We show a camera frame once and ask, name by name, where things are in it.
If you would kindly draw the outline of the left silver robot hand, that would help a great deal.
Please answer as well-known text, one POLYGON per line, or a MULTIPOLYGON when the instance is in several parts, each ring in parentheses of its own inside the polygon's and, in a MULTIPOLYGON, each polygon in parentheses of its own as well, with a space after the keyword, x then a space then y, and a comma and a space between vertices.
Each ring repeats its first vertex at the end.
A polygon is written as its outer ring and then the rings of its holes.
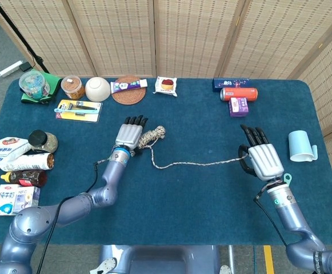
POLYGON ((139 154, 138 143, 147 121, 148 118, 144 118, 143 115, 128 116, 118 131, 114 148, 124 148, 131 156, 139 154))

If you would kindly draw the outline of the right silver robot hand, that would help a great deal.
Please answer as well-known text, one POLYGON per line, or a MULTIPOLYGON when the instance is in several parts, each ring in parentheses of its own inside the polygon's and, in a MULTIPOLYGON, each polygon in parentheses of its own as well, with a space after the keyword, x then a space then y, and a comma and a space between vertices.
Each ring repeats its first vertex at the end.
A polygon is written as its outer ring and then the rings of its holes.
POLYGON ((275 147, 268 141, 265 132, 259 128, 241 125, 249 146, 238 147, 238 157, 242 169, 263 182, 281 180, 284 173, 282 162, 275 147))

